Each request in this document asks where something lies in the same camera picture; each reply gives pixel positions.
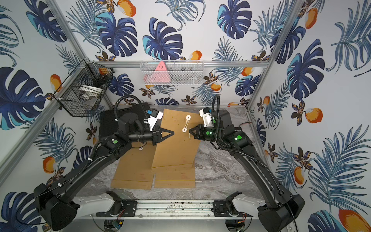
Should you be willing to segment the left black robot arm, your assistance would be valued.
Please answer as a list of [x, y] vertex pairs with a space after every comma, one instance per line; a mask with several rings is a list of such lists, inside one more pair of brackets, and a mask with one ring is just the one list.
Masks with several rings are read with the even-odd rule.
[[81, 207], [73, 200], [76, 194], [105, 167], [130, 151], [133, 142], [156, 145], [174, 135], [160, 126], [143, 126], [135, 113], [126, 113], [117, 122], [118, 132], [92, 149], [86, 160], [52, 184], [40, 184], [34, 189], [37, 211], [52, 230], [59, 231], [75, 219]]

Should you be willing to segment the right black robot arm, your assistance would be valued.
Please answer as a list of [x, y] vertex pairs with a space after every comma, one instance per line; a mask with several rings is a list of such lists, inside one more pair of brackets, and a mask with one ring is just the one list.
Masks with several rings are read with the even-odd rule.
[[230, 113], [206, 107], [199, 114], [203, 123], [189, 133], [197, 140], [210, 142], [217, 150], [228, 152], [248, 172], [265, 201], [257, 207], [262, 226], [269, 232], [279, 232], [295, 222], [305, 205], [304, 199], [278, 181], [246, 133], [233, 125]]

